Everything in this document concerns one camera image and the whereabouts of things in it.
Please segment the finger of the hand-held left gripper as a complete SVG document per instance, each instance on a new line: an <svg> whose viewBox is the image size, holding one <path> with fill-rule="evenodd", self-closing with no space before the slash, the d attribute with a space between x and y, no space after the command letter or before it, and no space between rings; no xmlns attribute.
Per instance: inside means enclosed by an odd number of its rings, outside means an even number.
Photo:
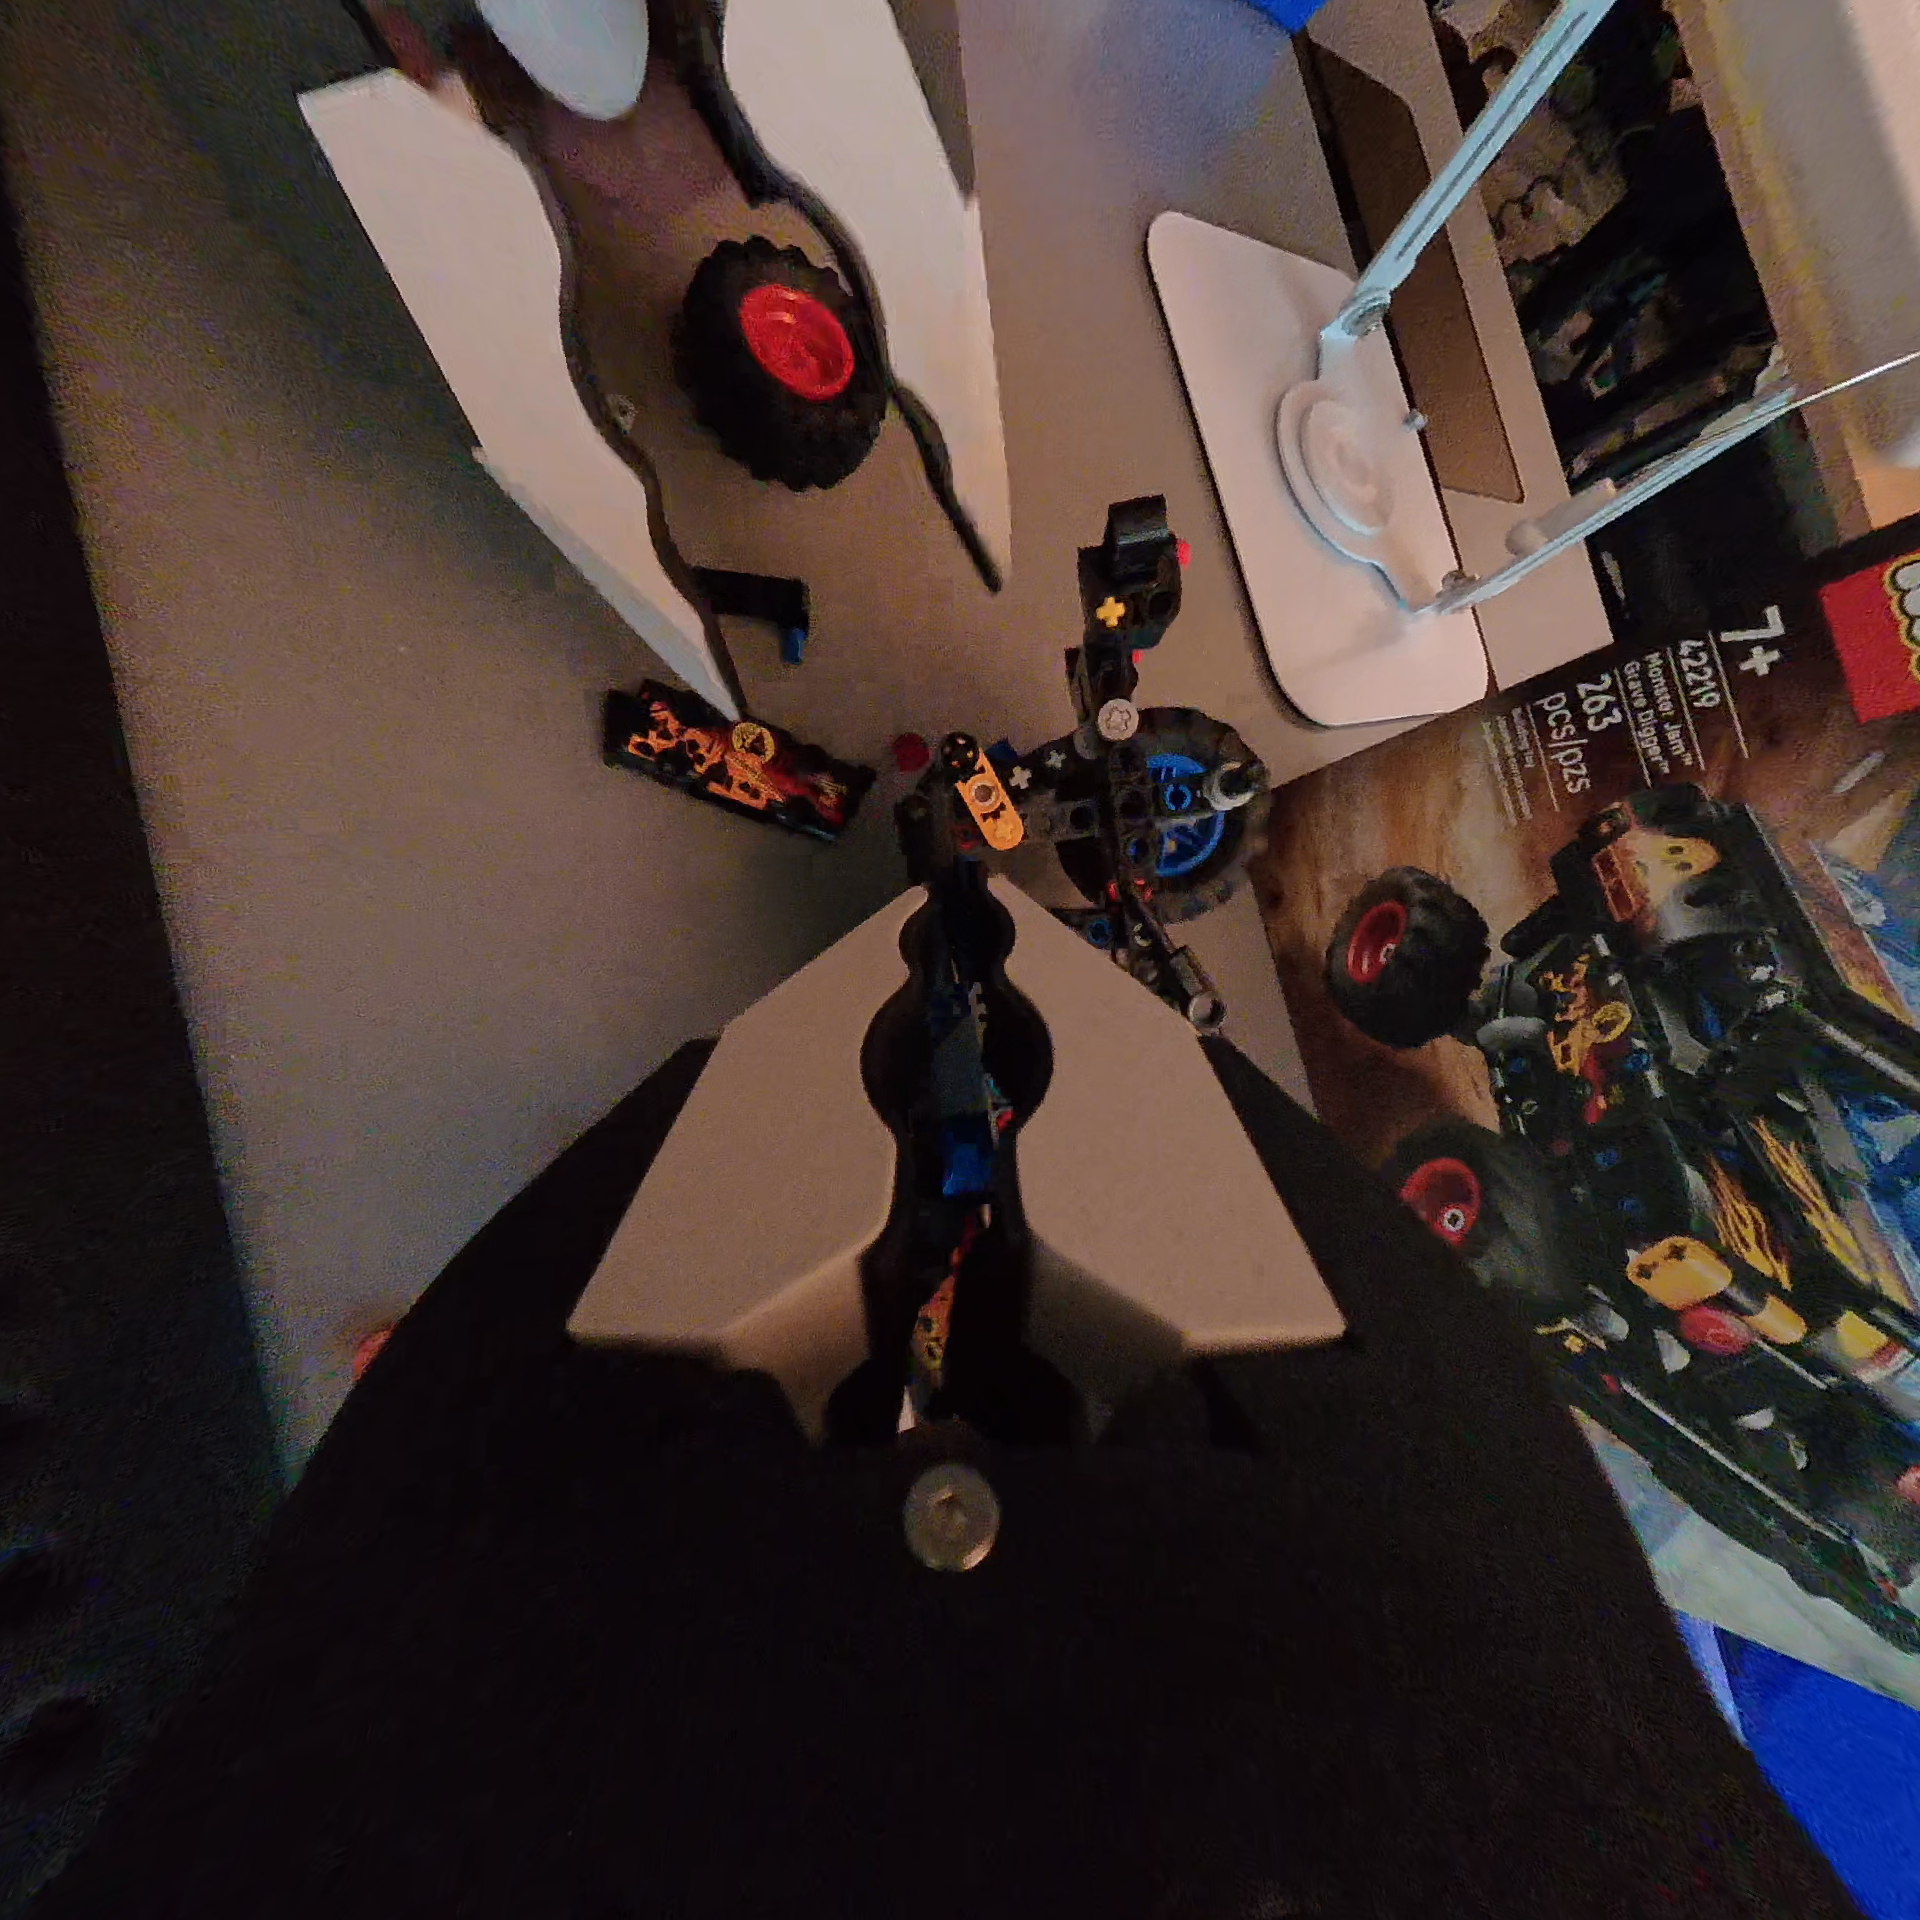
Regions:
<svg viewBox="0 0 1920 1920"><path fill-rule="evenodd" d="M682 79L747 205L826 243L925 483L999 592L1012 495L958 4L684 4Z"/></svg>
<svg viewBox="0 0 1920 1920"><path fill-rule="evenodd" d="M745 696L663 521L659 483L594 386L551 192L468 85L382 67L297 108L472 441L472 457L612 612L725 721Z"/></svg>

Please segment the toy set cardboard box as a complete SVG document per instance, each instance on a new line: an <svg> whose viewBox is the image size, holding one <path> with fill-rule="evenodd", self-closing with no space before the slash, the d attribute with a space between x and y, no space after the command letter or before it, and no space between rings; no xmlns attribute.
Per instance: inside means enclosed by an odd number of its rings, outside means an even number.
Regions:
<svg viewBox="0 0 1920 1920"><path fill-rule="evenodd" d="M1680 1612L1915 1705L1915 517L1277 792L1309 1103Z"/></svg>

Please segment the white tethered stylus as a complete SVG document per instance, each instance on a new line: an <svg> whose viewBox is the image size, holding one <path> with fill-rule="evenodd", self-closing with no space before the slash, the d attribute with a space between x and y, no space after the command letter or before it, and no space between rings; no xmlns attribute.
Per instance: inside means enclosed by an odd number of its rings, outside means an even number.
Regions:
<svg viewBox="0 0 1920 1920"><path fill-rule="evenodd" d="M1753 392L1726 409L1702 427L1683 444L1662 454L1625 483L1601 479L1571 495L1567 502L1534 521L1517 523L1505 539L1513 565L1531 565L1538 556L1553 559L1575 540L1583 540L1603 526L1618 523L1668 493L1673 484L1700 472L1722 454L1756 439L1763 428L1789 415L1851 392L1892 372L1905 372L1918 363L1907 351L1880 364L1868 367L1821 389L1804 389L1786 372L1762 372Z"/></svg>

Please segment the toy brick monster truck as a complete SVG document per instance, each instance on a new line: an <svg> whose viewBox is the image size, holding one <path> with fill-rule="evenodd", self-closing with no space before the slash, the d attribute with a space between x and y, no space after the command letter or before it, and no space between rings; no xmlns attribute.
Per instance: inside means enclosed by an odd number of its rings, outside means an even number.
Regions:
<svg viewBox="0 0 1920 1920"><path fill-rule="evenodd" d="M970 1362L949 1359L956 1302L993 1294L967 1274L1012 1245L995 1221L1014 1194L1005 1141L1040 1106L1027 1046L1038 1021L995 984L1012 946L990 921L984 856L1050 850L1080 899L1051 911L1060 927L1193 1035L1215 1035L1228 1017L1176 930L1232 896L1244 816L1270 775L1228 724L1193 709L1137 706L1139 657L1178 617L1186 566L1164 497L1109 504L1101 540L1075 554L1084 635L1063 669L1074 731L1026 755L948 733L895 806L899 849L933 914L914 959L922 1055L906 1095L910 1281L924 1287L903 1360L903 1408L915 1419L954 1412L960 1386L999 1378L1016 1347L972 1309Z"/></svg>

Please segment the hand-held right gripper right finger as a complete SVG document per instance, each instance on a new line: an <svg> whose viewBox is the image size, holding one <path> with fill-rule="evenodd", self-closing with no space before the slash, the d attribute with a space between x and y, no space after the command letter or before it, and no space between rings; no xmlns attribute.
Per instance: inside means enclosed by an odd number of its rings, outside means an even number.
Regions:
<svg viewBox="0 0 1920 1920"><path fill-rule="evenodd" d="M1326 1349L1347 1323L1196 1029L1012 880L986 1071L1012 1105L967 1270L967 1427L1074 1442L1196 1362Z"/></svg>

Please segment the black tyre red hub wheel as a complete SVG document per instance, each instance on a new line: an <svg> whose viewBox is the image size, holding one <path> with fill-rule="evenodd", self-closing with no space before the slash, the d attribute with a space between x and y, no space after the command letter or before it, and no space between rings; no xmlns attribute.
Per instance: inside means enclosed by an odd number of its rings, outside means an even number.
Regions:
<svg viewBox="0 0 1920 1920"><path fill-rule="evenodd" d="M843 484L891 409L864 307L831 270L763 236L707 252L672 346L697 427L751 479L789 493Z"/></svg>

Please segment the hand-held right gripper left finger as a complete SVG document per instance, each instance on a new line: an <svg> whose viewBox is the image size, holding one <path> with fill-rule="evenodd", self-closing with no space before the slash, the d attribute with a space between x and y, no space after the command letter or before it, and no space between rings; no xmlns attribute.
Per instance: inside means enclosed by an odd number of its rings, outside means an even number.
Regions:
<svg viewBox="0 0 1920 1920"><path fill-rule="evenodd" d="M898 1146L862 1046L907 984L906 889L729 1021L565 1323L591 1350L776 1381L810 1440L867 1359L859 1263Z"/></svg>

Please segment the white tilted board stand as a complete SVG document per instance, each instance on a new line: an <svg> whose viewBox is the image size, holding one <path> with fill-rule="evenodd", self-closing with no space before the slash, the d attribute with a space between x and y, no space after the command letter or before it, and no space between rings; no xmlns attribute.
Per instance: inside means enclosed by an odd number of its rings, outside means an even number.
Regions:
<svg viewBox="0 0 1920 1920"><path fill-rule="evenodd" d="M1385 330L1393 293L1611 11L1555 4L1357 274L1178 211L1148 274L1270 674L1315 728L1418 723L1490 684L1475 610L1555 556L1473 572ZM1773 262L1810 309L1786 372L1816 391L1915 352L1915 4L1724 4L1778 52L1735 122L1787 213ZM1531 519L1548 517L1570 497Z"/></svg>

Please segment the black orange print side panel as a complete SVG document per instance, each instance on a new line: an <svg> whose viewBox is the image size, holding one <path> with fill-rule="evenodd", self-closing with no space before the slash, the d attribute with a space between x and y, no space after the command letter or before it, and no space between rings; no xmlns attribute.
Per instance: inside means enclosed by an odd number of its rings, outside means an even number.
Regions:
<svg viewBox="0 0 1920 1920"><path fill-rule="evenodd" d="M852 829L876 773L692 690L642 682L602 701L602 761L656 786L813 842Z"/></svg>

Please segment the black beam with blue pin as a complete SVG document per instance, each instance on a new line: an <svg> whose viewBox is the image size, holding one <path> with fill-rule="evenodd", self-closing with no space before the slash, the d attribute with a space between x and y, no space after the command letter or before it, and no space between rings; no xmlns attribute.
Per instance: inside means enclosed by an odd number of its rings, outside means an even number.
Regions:
<svg viewBox="0 0 1920 1920"><path fill-rule="evenodd" d="M693 582L709 612L750 621L778 638L780 663L804 664L812 629L810 592L800 578L729 569L695 569Z"/></svg>

